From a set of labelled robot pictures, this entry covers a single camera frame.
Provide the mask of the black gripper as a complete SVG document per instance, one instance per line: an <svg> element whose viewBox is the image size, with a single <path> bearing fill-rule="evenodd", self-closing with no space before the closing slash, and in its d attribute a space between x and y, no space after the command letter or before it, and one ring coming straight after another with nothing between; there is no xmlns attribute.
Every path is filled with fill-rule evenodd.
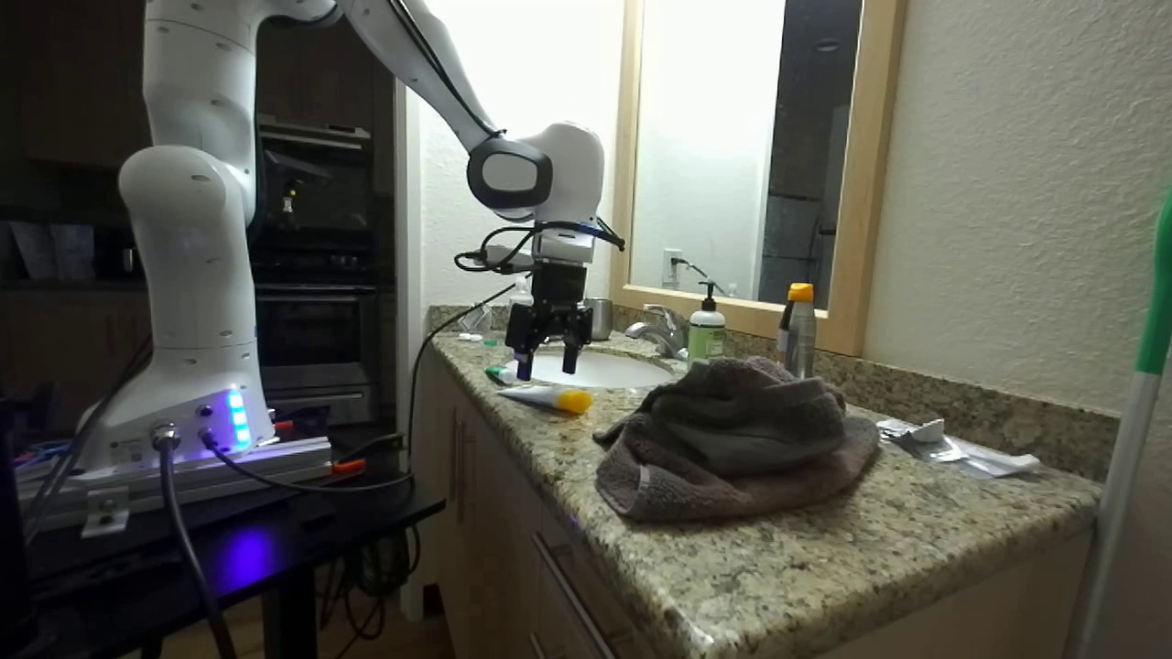
<svg viewBox="0 0 1172 659"><path fill-rule="evenodd" d="M504 344L515 352L515 379L529 379L536 346L544 335L562 340L562 373L577 373L577 356L590 344L594 316L583 308L584 272L538 262L529 272L529 301L507 309Z"/></svg>

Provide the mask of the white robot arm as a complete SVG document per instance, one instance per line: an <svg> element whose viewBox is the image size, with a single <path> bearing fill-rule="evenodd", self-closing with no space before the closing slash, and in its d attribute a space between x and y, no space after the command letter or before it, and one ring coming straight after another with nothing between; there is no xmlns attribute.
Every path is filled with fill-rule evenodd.
<svg viewBox="0 0 1172 659"><path fill-rule="evenodd" d="M465 145L465 182L507 224L529 224L529 303L507 340L584 333L583 286L601 235L604 151L577 123L514 139L483 113L446 24L426 0L145 0L141 101L151 143L118 191L128 203L151 308L151 359L90 406L78 449L87 469L130 464L152 425L230 392L230 440L268 447L249 226L272 182L257 162L257 46L262 24L344 23Z"/></svg>

